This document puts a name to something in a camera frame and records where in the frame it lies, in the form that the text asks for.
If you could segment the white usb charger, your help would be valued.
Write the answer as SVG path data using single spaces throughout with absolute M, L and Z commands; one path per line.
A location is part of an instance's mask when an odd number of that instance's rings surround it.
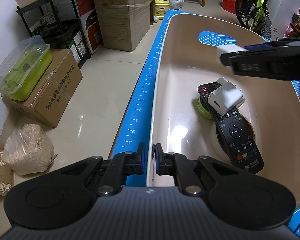
M 216 60 L 220 62 L 222 65 L 229 67 L 230 66 L 228 60 L 229 56 L 225 56 L 224 59 L 222 59 L 222 55 L 228 53 L 232 55 L 233 53 L 236 53 L 238 51 L 247 51 L 247 50 L 236 44 L 225 44 L 225 45 L 218 46 L 216 50 Z
M 208 103 L 222 116 L 233 107 L 241 107 L 245 102 L 241 90 L 225 77 L 220 77 L 216 82 L 220 86 L 210 93 Z

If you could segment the beige plastic storage basket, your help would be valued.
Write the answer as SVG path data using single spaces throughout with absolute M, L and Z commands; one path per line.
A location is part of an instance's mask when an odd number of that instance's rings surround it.
M 208 155 L 228 163 L 215 123 L 197 109 L 198 87 L 224 77 L 245 97 L 239 112 L 251 124 L 264 160 L 260 176 L 290 189 L 300 204 L 300 101 L 293 84 L 235 76 L 217 61 L 215 46 L 199 41 L 203 31 L 231 36 L 242 47 L 264 42 L 256 33 L 216 18 L 171 17 L 156 76 L 150 143 L 189 159 Z

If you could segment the green lid jar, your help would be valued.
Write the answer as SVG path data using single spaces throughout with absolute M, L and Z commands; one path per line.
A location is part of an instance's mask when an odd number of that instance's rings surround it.
M 209 119 L 209 120 L 213 119 L 209 109 L 207 108 L 204 100 L 201 97 L 198 98 L 197 109 L 198 109 L 199 114 L 201 116 L 203 116 L 204 118 Z

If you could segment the grey tape roll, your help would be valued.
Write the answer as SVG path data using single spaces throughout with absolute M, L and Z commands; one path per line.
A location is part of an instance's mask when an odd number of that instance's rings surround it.
M 245 116 L 242 116 L 242 118 L 245 124 L 248 126 L 249 132 L 252 133 L 253 139 L 256 140 L 255 130 L 251 122 Z M 221 159 L 221 161 L 230 164 L 231 161 L 228 154 L 226 153 L 224 143 L 219 137 L 220 135 L 217 131 L 216 124 L 213 122 L 210 129 L 210 139 L 211 139 L 212 148 L 216 153 L 216 155 L 219 157 L 219 159 Z

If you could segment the black tv remote control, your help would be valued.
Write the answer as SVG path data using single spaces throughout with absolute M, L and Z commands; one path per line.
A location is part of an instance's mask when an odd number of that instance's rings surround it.
M 224 116 L 220 115 L 207 101 L 210 93 L 220 85 L 217 82 L 206 83 L 198 87 L 199 96 L 204 100 L 213 121 L 216 124 L 220 139 L 224 143 L 233 166 L 257 174 L 262 171 L 262 156 L 249 132 L 237 107 L 233 107 Z

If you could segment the white freezer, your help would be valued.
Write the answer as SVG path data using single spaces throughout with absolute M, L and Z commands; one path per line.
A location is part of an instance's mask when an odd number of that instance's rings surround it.
M 269 0 L 267 7 L 272 27 L 270 39 L 282 39 L 293 15 L 299 13 L 300 0 Z

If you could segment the green black bicycle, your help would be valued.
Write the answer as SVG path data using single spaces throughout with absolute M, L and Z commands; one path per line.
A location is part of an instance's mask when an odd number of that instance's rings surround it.
M 267 3 L 269 0 L 236 0 L 235 13 L 240 26 L 271 38 L 271 20 Z

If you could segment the yellow detergent jug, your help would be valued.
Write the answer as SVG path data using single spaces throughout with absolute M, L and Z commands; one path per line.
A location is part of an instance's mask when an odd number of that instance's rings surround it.
M 154 16 L 162 20 L 169 9 L 169 0 L 154 0 Z

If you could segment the cardboard box on floor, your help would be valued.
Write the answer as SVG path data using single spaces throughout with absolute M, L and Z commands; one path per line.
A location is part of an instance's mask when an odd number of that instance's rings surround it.
M 70 50 L 51 54 L 51 64 L 25 101 L 2 98 L 23 116 L 56 128 L 83 76 Z

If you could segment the bag of grain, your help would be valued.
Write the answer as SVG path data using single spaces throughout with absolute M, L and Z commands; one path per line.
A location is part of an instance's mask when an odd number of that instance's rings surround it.
M 49 137 L 38 124 L 25 124 L 6 141 L 2 161 L 25 176 L 45 172 L 57 157 Z

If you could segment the large cardboard box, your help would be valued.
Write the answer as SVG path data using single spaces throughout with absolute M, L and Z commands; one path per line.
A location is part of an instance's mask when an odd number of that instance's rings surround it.
M 151 0 L 94 0 L 104 46 L 133 52 L 150 28 Z

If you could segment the green clear plastic container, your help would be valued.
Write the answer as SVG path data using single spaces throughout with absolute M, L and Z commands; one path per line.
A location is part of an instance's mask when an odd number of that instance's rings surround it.
M 0 94 L 25 101 L 51 62 L 50 45 L 41 36 L 22 40 L 0 65 Z

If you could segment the black metal shelf rack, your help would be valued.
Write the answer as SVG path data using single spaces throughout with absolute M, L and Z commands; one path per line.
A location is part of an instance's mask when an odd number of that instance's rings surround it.
M 76 0 L 18 1 L 17 14 L 30 36 L 41 36 L 51 49 L 69 49 L 80 68 L 91 58 Z

